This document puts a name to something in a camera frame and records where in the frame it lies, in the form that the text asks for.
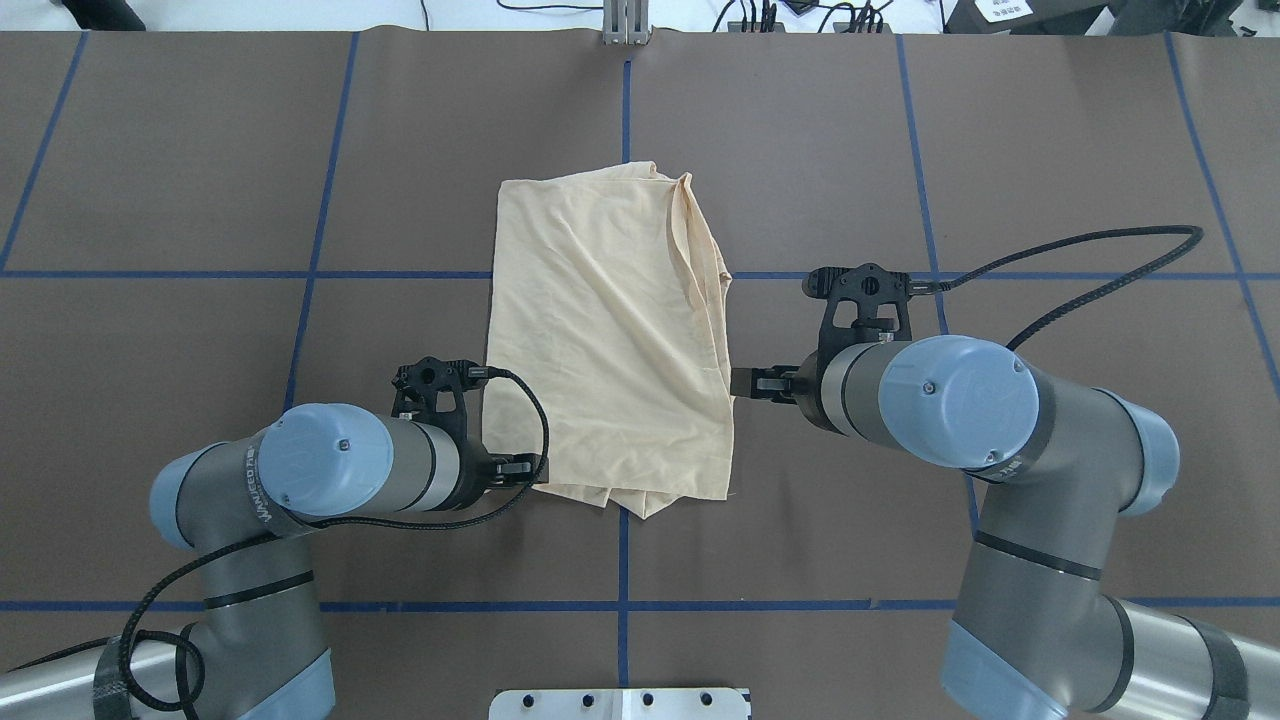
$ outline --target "white metal bracket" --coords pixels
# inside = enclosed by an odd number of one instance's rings
[[[735,688],[503,691],[489,720],[751,720],[751,693]]]
[[[649,0],[604,0],[604,44],[649,42]]]

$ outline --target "white label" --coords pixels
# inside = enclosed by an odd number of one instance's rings
[[[998,23],[1032,14],[1027,0],[974,0],[978,12],[988,23]]]

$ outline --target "folded cloth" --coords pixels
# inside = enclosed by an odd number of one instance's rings
[[[488,363],[547,410],[543,492],[640,518],[727,496],[732,278],[690,182],[628,163],[502,183]],[[485,386],[483,432],[493,452],[541,443],[511,383]]]

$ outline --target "light blue cap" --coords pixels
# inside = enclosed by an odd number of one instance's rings
[[[987,468],[1032,437],[1039,392],[1012,351],[945,334],[914,342],[890,361],[879,410],[911,455],[943,468]]]
[[[183,455],[165,465],[164,470],[160,470],[160,474],[156,475],[156,480],[151,483],[151,500],[148,503],[151,507],[151,524],[160,530],[160,537],[165,542],[178,550],[193,550],[196,547],[187,542],[187,538],[183,537],[182,530],[178,528],[178,493],[182,492],[182,482],[187,479],[187,473],[196,464],[196,460],[200,460],[204,454],[219,445],[227,443],[215,442],[191,455]]]
[[[1134,405],[1110,389],[1100,387],[1093,389],[1119,402],[1138,430],[1138,442],[1142,443],[1142,480],[1138,484],[1138,495],[1120,514],[1142,515],[1160,505],[1165,500],[1165,493],[1178,482],[1178,466],[1181,462],[1178,436],[1164,418],[1151,410]]]
[[[372,413],[342,404],[298,405],[262,438],[262,488],[288,510],[317,518],[372,500],[392,471],[392,436]]]
[[[266,696],[239,720],[324,720],[329,716],[338,696],[333,691],[333,664],[330,651],[307,665],[280,689]]]
[[[955,620],[942,661],[942,689],[979,720],[1061,720],[1066,707]]]

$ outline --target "white floor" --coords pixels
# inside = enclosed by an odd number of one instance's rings
[[[556,29],[600,27],[598,12],[535,10],[499,8],[494,0],[424,0],[433,29]],[[561,0],[508,0],[508,4],[540,5]],[[591,5],[598,0],[563,0]],[[884,19],[895,32],[937,33],[942,23],[938,1],[947,13],[956,0],[893,0]],[[129,0],[147,28],[157,31],[253,31],[253,29],[364,29],[380,24],[422,27],[419,0]],[[650,0],[652,24],[686,32],[705,32],[723,8],[722,0]],[[778,22],[788,32],[814,32],[826,10],[814,9],[796,17],[785,5]],[[844,20],[836,13],[833,20]],[[731,9],[726,22],[741,18]],[[1245,26],[1258,35],[1280,36],[1280,13],[1257,9],[1257,0],[1244,0],[1231,17],[1236,27]],[[1106,24],[1094,26],[1105,31]],[[55,0],[0,0],[0,29],[77,29],[70,13]],[[831,23],[826,32],[831,32]]]

